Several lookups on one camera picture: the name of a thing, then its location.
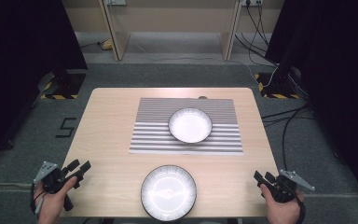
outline finger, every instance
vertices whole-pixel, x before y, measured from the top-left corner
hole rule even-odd
[[[271,191],[269,191],[269,188],[267,188],[266,185],[261,184],[260,185],[261,192],[264,195],[264,198],[266,199],[266,203],[273,203],[275,202],[274,198],[271,195]]]
[[[43,190],[43,184],[41,181],[39,181],[37,184],[36,184],[36,191],[42,191]]]
[[[77,181],[77,177],[73,176],[71,177],[66,183],[62,186],[60,191],[57,192],[58,195],[65,197],[66,193],[74,186],[74,184]]]
[[[305,201],[305,197],[304,195],[301,193],[301,191],[296,190],[296,195],[298,197],[298,199],[303,203]]]

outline hazard stripe tape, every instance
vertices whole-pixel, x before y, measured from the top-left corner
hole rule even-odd
[[[73,100],[77,98],[77,95],[50,95],[43,94],[41,99],[50,99],[50,100]]]
[[[260,77],[260,75],[256,74],[255,75],[255,80],[258,82],[258,78]],[[263,97],[265,98],[278,98],[278,99],[298,99],[298,95],[297,94],[267,94],[264,91],[263,85],[260,84],[260,82],[258,82],[258,89],[260,90],[260,93]]]

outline white bowl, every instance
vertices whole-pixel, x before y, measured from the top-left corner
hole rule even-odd
[[[205,112],[196,108],[183,108],[170,118],[171,134],[185,143],[198,143],[212,131],[212,121]]]
[[[164,165],[153,170],[141,189],[142,205],[160,221],[178,220],[191,210],[197,197],[196,183],[183,168]]]

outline black curtain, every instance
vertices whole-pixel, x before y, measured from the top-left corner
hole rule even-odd
[[[87,69],[62,1],[0,1],[0,141],[41,77],[60,69]]]
[[[293,65],[300,68],[310,104],[327,138],[358,180],[358,3],[320,3],[324,6],[314,12],[318,20],[310,28],[312,35],[291,57],[296,58]],[[294,19],[306,5],[303,1],[285,2],[268,50],[277,63],[288,40],[296,41],[290,31],[301,28]]]

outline power outlet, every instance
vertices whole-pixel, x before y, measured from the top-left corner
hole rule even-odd
[[[258,7],[263,5],[263,0],[250,0],[251,4],[249,7]],[[246,7],[246,0],[242,1],[242,5]]]

